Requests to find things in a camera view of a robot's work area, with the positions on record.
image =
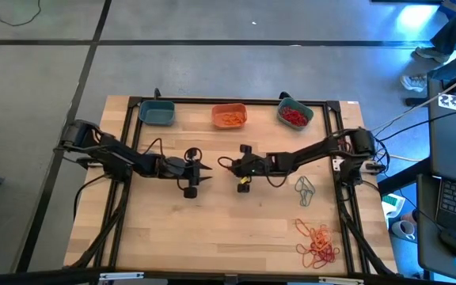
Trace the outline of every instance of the concrete floor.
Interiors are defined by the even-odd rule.
[[[20,28],[0,23],[0,39],[90,40],[103,0],[42,0],[43,12]],[[104,40],[428,40],[447,19],[437,6],[369,0],[119,0]],[[0,0],[2,17],[23,21],[34,0]],[[60,128],[78,84],[86,46],[0,46],[0,273],[9,272],[36,205]],[[407,108],[398,77],[436,67],[411,47],[133,46],[99,47],[77,117],[99,122],[108,95],[270,97],[360,101],[368,128]],[[419,110],[387,134],[426,119]],[[403,142],[413,141],[413,145]],[[428,155],[427,127],[388,144],[392,154]],[[394,173],[409,164],[392,162]],[[30,270],[60,268],[72,226],[73,196],[85,171],[64,162]],[[413,190],[405,190],[414,196]],[[396,256],[416,255],[398,245]],[[398,262],[410,276],[417,264]]]

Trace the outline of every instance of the mug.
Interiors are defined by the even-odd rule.
[[[414,241],[415,240],[415,226],[406,220],[394,222],[392,225],[393,233],[399,238]]]

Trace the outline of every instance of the wooden tabletop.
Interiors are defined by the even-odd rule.
[[[101,119],[102,131],[120,138],[128,99],[108,97]],[[344,127],[363,126],[357,102],[340,105]],[[211,125],[211,108],[210,104],[176,104],[176,121],[172,127],[143,125],[139,152],[156,138],[162,138],[166,156],[182,158],[189,147],[199,147],[203,151],[202,163],[212,168],[202,170],[202,174],[213,178],[200,184],[196,199],[185,199],[174,180],[133,175],[117,268],[162,272],[346,274],[328,158],[302,166],[281,188],[273,188],[264,177],[254,177],[250,193],[245,194],[237,193],[238,179],[217,162],[220,156],[240,158],[241,143],[253,146],[254,153],[264,155],[291,152],[321,141],[325,137],[321,108],[312,107],[314,117],[304,131],[284,126],[276,119],[276,106],[263,105],[246,105],[248,120],[244,128],[219,131]],[[137,111],[135,108],[128,145],[131,145]],[[86,180],[101,172],[102,169],[90,169]],[[316,188],[308,207],[300,206],[300,195],[295,191],[295,182],[302,175]],[[282,180],[281,177],[271,179],[275,184]],[[375,183],[370,175],[364,174],[363,179]],[[84,190],[65,264],[74,263],[99,233],[109,185],[110,180],[101,180]],[[366,185],[357,186],[356,193],[365,238],[386,266],[396,271],[379,194]],[[334,263],[320,269],[302,266],[302,256],[295,252],[295,246],[307,244],[308,239],[295,229],[295,219],[316,228],[325,224],[333,231],[333,245],[340,250]],[[109,237],[103,264],[108,263],[111,240]],[[361,272],[352,236],[351,247],[355,269]]]

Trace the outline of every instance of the shoe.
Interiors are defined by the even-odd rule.
[[[416,92],[424,91],[425,87],[427,87],[427,75],[426,74],[418,74],[413,76],[402,75],[401,76],[401,83],[407,90],[412,90]]]
[[[445,63],[450,59],[450,55],[436,51],[433,47],[417,47],[415,53],[424,59],[434,59],[438,63]]]

